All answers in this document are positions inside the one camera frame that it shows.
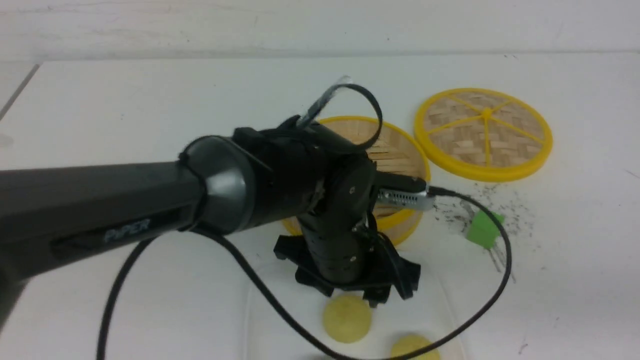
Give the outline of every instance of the green object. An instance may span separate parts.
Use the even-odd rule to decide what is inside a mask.
[[[504,221],[504,216],[493,213],[500,224]],[[500,231],[491,221],[491,219],[482,211],[478,211],[471,221],[471,226],[467,233],[467,239],[472,243],[476,243],[485,249],[493,248],[495,239],[500,235]]]

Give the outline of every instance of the bamboo steamer lid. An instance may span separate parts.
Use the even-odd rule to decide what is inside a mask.
[[[332,117],[319,122],[353,143],[366,141],[378,128],[378,120],[369,117]],[[426,181],[431,179],[429,164],[420,145],[392,124],[383,124],[378,141],[367,150],[367,154],[376,162],[379,171],[420,177]],[[407,239],[422,218],[421,211],[381,204],[375,206],[374,215],[378,230],[385,233],[394,245]],[[291,234],[302,234],[295,218],[288,218],[283,223]]]
[[[439,167],[491,182],[533,174],[544,165],[553,143],[549,126],[532,107],[478,88],[430,97],[416,114],[415,135]]]

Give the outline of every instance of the black cable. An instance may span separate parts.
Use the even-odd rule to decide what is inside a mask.
[[[475,199],[463,195],[452,190],[447,190],[444,188],[438,188],[432,186],[429,188],[429,194],[434,196],[450,196],[457,197],[459,199],[465,200],[475,206],[477,206],[482,212],[486,213],[486,215],[491,219],[493,224],[498,228],[500,235],[504,241],[505,253],[506,253],[506,264],[504,268],[504,275],[502,276],[502,281],[498,286],[498,290],[493,294],[493,296],[489,299],[489,301],[471,318],[469,318],[466,322],[460,325],[457,329],[453,330],[447,336],[444,336],[442,339],[432,343],[429,346],[420,348],[414,352],[410,352],[409,354],[405,354],[402,356],[390,357],[382,360],[409,360],[419,355],[425,354],[429,351],[432,351],[456,336],[460,335],[464,330],[469,328],[474,322],[476,322],[481,316],[483,316],[489,308],[493,306],[493,304],[498,300],[507,283],[509,282],[509,276],[511,275],[511,242],[509,241],[509,235],[504,230],[504,227],[500,223],[500,221],[495,217],[495,215],[487,209],[480,202]],[[269,305],[273,307],[273,309],[282,317],[282,319],[294,330],[296,331],[302,338],[307,340],[313,346],[315,346],[318,350],[322,351],[328,356],[331,356],[334,359],[338,360],[361,360],[355,357],[350,357],[346,355],[342,355],[338,352],[333,351],[331,348],[327,347],[324,343],[320,342],[315,336],[311,335],[302,325],[300,325],[285,309],[282,307],[281,303],[276,299],[276,297],[271,293],[269,288],[262,282],[262,279],[256,274],[255,270],[249,265],[249,262],[244,258],[242,253],[232,244],[230,243],[224,236],[218,235],[216,231],[206,226],[205,224],[200,224],[196,226],[192,231],[196,234],[200,234],[202,236],[206,236],[215,242],[219,243],[222,247],[224,247],[227,251],[231,253],[234,259],[237,261],[238,265],[243,269],[243,271],[247,274],[249,279],[254,283],[256,288],[262,293],[264,298],[269,302]],[[100,324],[100,334],[98,337],[98,351],[97,351],[97,360],[105,360],[105,352],[106,352],[106,344],[107,344],[107,336],[109,334],[109,325],[111,323],[111,317],[113,315],[113,310],[115,308],[116,299],[118,298],[118,294],[120,293],[120,289],[122,288],[122,284],[124,283],[127,274],[133,267],[133,264],[139,258],[140,254],[149,246],[149,244],[153,241],[146,240],[138,244],[136,248],[131,252],[125,263],[122,265],[118,276],[116,276],[115,281],[113,282],[113,286],[111,287],[111,291],[109,292],[109,298],[107,299],[107,304],[104,309],[104,313],[102,314],[102,323]]]
[[[378,103],[378,100],[376,99],[376,97],[373,96],[373,94],[363,86],[356,85],[356,84],[339,84],[339,85],[334,85],[331,88],[334,90],[338,88],[351,89],[359,93],[360,95],[364,96],[367,99],[367,101],[369,101],[369,104],[371,104],[371,106],[373,107],[373,110],[376,113],[376,117],[378,119],[378,128],[376,129],[376,132],[367,141],[359,144],[349,143],[348,145],[341,145],[333,142],[323,143],[322,139],[314,136],[313,132],[305,131],[305,129],[308,128],[313,123],[313,121],[308,121],[298,126],[296,125],[296,121],[300,118],[299,116],[295,116],[287,119],[281,126],[278,126],[275,129],[261,130],[260,133],[262,133],[265,136],[269,136],[273,138],[278,138],[278,137],[293,138],[298,141],[307,142],[312,145],[320,146],[324,149],[327,149],[331,152],[335,152],[337,154],[354,154],[356,152],[365,151],[368,148],[372,147],[373,144],[375,144],[378,138],[380,137],[380,132],[382,131],[382,125],[383,125],[382,109],[380,108],[380,104]]]
[[[129,271],[136,263],[136,260],[140,257],[140,254],[154,241],[155,238],[139,242],[133,251],[129,254],[127,259],[122,264],[116,279],[113,281],[111,291],[109,291],[109,297],[107,298],[107,304],[104,306],[104,312],[102,312],[102,321],[100,323],[100,332],[98,333],[98,350],[95,358],[97,360],[105,360],[107,350],[107,337],[109,336],[109,326],[111,325],[111,317],[113,316],[113,310],[116,306],[116,300],[120,294],[120,289],[124,284],[124,280],[129,275]]]

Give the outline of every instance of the robotic arm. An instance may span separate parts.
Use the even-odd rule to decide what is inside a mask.
[[[313,121],[342,87],[364,95],[378,116],[378,131],[362,144]],[[339,83],[302,117],[275,129],[241,127],[231,137],[198,138],[174,162],[2,171],[0,315],[19,293],[10,289],[74,261],[167,231],[223,236],[289,217],[298,219],[303,235],[281,236],[274,253],[298,265],[300,284],[326,296],[335,288],[362,290],[372,307],[387,301],[392,286],[408,299],[417,290],[420,265],[400,257],[378,232],[373,206],[427,210],[434,195],[459,194],[431,191],[422,179],[377,172],[365,150],[381,127],[373,95]],[[497,300],[508,273],[478,318]],[[414,355],[445,343],[476,319]]]

